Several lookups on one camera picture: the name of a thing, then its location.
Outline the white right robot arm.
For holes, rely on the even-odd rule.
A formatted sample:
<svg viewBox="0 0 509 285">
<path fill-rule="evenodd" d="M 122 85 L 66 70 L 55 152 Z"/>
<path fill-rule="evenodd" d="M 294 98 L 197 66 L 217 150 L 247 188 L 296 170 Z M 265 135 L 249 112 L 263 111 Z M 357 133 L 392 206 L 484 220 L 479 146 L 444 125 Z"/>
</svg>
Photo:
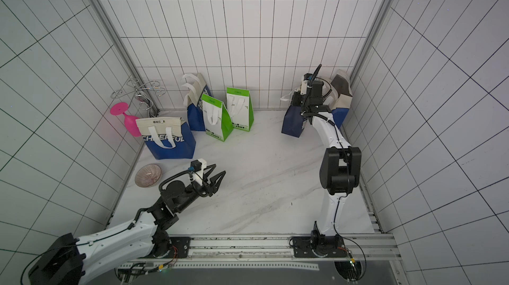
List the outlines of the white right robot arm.
<svg viewBox="0 0 509 285">
<path fill-rule="evenodd" d="M 361 150 L 353 147 L 340 134 L 340 128 L 350 110 L 352 95 L 346 75 L 338 73 L 332 79 L 320 78 L 319 65 L 303 77 L 300 94 L 302 117 L 317 131 L 325 146 L 319 168 L 319 182 L 324 189 L 322 209 L 311 231 L 311 252 L 318 258 L 334 255 L 354 262 L 344 238 L 337 231 L 336 221 L 347 197 L 359 186 Z"/>
</svg>

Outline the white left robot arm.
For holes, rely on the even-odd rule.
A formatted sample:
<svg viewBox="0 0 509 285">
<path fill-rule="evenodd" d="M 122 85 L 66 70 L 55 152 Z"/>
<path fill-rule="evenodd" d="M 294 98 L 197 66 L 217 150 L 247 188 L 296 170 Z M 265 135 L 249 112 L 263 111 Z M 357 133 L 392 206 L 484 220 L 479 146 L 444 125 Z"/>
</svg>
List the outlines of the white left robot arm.
<svg viewBox="0 0 509 285">
<path fill-rule="evenodd" d="M 190 167 L 158 186 L 160 197 L 137 210 L 132 220 L 109 229 L 74 237 L 67 233 L 36 256 L 22 271 L 31 284 L 87 284 L 123 263 L 151 255 L 162 258 L 172 249 L 168 229 L 199 198 L 212 197 L 226 175 L 216 165 L 193 160 Z"/>
</svg>

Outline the navy beige small bag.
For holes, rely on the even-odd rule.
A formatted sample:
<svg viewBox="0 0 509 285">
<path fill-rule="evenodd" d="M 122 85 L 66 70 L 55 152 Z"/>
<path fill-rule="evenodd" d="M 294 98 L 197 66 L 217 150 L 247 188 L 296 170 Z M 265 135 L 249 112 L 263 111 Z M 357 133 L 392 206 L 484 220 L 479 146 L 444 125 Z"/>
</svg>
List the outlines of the navy beige small bag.
<svg viewBox="0 0 509 285">
<path fill-rule="evenodd" d="M 284 115 L 281 133 L 299 138 L 305 128 L 305 118 L 302 116 L 302 94 L 293 91 Z"/>
</svg>

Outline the green white bag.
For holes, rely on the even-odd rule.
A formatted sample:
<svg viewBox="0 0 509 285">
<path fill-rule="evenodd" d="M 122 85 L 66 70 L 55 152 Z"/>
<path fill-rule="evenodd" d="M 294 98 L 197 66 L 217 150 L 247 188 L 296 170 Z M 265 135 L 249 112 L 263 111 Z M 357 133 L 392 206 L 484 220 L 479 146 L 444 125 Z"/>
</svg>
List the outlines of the green white bag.
<svg viewBox="0 0 509 285">
<path fill-rule="evenodd" d="M 224 102 L 207 94 L 201 96 L 205 132 L 225 141 L 233 131 L 233 123 Z"/>
<path fill-rule="evenodd" d="M 249 90 L 228 87 L 227 110 L 233 127 L 249 132 L 254 122 L 254 109 Z"/>
</svg>

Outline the blue beige takeout bag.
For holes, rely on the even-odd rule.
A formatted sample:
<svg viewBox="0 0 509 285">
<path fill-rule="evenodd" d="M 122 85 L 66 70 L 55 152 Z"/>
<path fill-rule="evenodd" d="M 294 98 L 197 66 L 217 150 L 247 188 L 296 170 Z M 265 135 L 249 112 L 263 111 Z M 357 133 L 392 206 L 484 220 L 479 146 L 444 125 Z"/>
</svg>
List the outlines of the blue beige takeout bag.
<svg viewBox="0 0 509 285">
<path fill-rule="evenodd" d="M 330 93 L 325 97 L 325 104 L 330 108 L 334 122 L 337 128 L 340 128 L 347 117 L 353 95 L 349 83 L 349 76 L 343 70 L 338 70 L 337 74 L 328 82 Z"/>
</svg>

